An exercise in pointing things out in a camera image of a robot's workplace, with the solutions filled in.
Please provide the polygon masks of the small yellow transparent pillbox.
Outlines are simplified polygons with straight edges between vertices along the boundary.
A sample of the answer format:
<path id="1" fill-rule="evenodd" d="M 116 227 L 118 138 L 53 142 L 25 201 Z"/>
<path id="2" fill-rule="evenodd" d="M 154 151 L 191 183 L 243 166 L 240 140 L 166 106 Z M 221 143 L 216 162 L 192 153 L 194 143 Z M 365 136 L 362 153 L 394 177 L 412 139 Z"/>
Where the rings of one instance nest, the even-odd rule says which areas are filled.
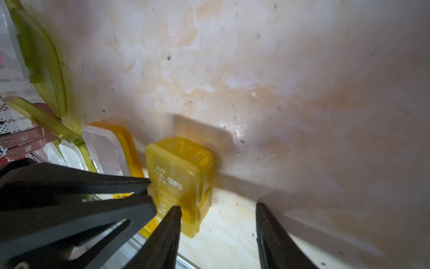
<path id="1" fill-rule="evenodd" d="M 181 208 L 181 232 L 199 233 L 209 211 L 216 156 L 213 151 L 182 137 L 166 137 L 145 148 L 151 184 L 148 193 L 163 219 L 173 206 Z"/>

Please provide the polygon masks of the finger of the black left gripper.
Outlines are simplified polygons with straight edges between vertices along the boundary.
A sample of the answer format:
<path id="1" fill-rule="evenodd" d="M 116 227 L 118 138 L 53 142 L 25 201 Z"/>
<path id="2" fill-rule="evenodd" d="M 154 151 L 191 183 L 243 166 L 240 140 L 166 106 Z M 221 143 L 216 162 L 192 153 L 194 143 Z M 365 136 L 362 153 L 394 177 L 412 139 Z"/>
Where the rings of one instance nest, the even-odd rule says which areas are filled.
<path id="1" fill-rule="evenodd" d="M 47 200 L 58 195 L 96 195 L 131 193 L 130 199 L 151 201 L 147 178 L 110 176 L 30 158 L 1 167 L 1 201 Z"/>
<path id="2" fill-rule="evenodd" d="M 155 204 L 146 195 L 4 211 L 1 268 L 26 262 L 33 268 L 99 269 L 155 215 Z M 75 260 L 39 251 L 57 242 L 73 248 L 75 242 L 90 240 L 113 225 L 115 230 Z"/>

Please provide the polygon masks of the white square pillbox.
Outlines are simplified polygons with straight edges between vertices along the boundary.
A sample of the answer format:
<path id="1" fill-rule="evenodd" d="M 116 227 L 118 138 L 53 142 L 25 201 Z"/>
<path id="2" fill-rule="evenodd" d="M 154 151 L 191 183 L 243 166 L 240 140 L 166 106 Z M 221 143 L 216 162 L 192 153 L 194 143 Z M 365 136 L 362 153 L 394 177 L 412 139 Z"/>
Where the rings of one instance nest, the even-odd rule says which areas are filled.
<path id="1" fill-rule="evenodd" d="M 96 173 L 94 162 L 90 159 L 90 153 L 85 144 L 76 146 L 70 142 L 56 140 L 47 143 L 43 151 L 47 160 L 56 165 L 79 169 Z"/>

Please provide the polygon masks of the small brown pillbox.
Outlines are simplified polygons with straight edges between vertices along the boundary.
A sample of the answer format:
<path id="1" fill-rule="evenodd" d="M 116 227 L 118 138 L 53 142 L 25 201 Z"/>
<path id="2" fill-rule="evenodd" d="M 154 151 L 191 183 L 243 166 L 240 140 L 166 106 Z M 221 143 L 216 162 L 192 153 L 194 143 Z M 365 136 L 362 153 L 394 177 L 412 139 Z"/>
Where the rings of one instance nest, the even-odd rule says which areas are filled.
<path id="1" fill-rule="evenodd" d="M 19 160 L 34 151 L 43 149 L 47 143 L 58 140 L 59 137 L 42 127 L 20 131 L 1 136 L 1 147 L 6 149 L 6 158 Z"/>

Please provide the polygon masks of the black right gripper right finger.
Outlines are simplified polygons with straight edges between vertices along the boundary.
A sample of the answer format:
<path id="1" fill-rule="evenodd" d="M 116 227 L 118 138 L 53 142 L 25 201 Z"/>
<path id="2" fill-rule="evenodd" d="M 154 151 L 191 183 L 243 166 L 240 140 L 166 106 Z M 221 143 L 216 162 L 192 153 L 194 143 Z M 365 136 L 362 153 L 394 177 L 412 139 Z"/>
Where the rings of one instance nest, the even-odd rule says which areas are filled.
<path id="1" fill-rule="evenodd" d="M 262 269 L 315 269 L 263 203 L 256 204 L 256 234 Z"/>

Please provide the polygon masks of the green pillbox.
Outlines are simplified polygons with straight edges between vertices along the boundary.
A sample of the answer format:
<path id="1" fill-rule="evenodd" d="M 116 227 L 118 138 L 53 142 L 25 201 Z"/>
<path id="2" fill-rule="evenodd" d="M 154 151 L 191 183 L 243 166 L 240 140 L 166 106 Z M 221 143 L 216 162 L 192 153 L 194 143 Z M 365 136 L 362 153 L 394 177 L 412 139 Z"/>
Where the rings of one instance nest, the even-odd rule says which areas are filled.
<path id="1" fill-rule="evenodd" d="M 12 78 L 29 83 L 43 101 L 36 105 L 21 97 L 3 98 L 7 105 L 60 139 L 84 143 L 60 121 L 68 113 L 68 103 L 54 44 L 20 1 L 1 1 L 1 68 L 11 71 Z"/>

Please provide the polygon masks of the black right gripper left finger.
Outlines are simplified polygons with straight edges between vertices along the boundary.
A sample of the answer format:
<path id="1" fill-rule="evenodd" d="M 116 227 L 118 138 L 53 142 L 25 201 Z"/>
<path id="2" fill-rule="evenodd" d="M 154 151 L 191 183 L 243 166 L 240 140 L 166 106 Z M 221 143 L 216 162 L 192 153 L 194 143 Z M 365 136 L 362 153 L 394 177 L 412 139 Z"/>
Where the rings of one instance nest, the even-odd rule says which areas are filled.
<path id="1" fill-rule="evenodd" d="M 181 208 L 173 206 L 126 269 L 174 269 L 181 230 Z"/>

